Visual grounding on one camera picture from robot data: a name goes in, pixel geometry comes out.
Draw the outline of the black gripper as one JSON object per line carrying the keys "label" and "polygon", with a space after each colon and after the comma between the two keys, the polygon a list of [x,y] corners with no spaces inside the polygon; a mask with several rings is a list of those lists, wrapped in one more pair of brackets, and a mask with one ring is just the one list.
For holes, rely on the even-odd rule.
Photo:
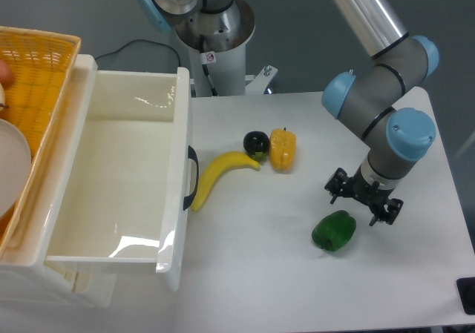
{"label": "black gripper", "polygon": [[366,205],[373,214],[369,226],[374,226],[377,222],[392,225],[404,205],[402,200],[388,198],[393,189],[384,189],[378,181],[370,184],[361,173],[356,173],[350,178],[342,168],[335,170],[324,189],[330,193],[331,204],[334,204],[339,197],[350,197]]}

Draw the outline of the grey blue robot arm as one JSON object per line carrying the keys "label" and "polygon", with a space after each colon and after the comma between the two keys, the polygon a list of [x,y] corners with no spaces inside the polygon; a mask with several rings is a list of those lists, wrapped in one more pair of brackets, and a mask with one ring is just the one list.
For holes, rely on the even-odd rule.
{"label": "grey blue robot arm", "polygon": [[[138,0],[160,31],[174,30],[188,48],[198,96],[242,96],[264,90],[259,76],[246,82],[246,43],[255,17],[243,0]],[[325,109],[368,148],[356,173],[335,171],[326,184],[333,198],[366,205],[374,222],[392,224],[403,203],[392,191],[427,153],[436,135],[431,118],[395,102],[434,72],[436,45],[411,36],[386,0],[333,0],[368,55],[364,76],[344,72],[324,89]]]}

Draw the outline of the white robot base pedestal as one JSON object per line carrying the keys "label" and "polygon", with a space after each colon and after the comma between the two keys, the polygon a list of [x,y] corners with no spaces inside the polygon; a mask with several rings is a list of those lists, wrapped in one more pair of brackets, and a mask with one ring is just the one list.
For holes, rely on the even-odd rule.
{"label": "white robot base pedestal", "polygon": [[255,75],[246,73],[246,45],[255,32],[255,15],[244,0],[234,0],[221,13],[197,12],[175,30],[189,52],[196,97],[265,94],[278,74],[271,65]]}

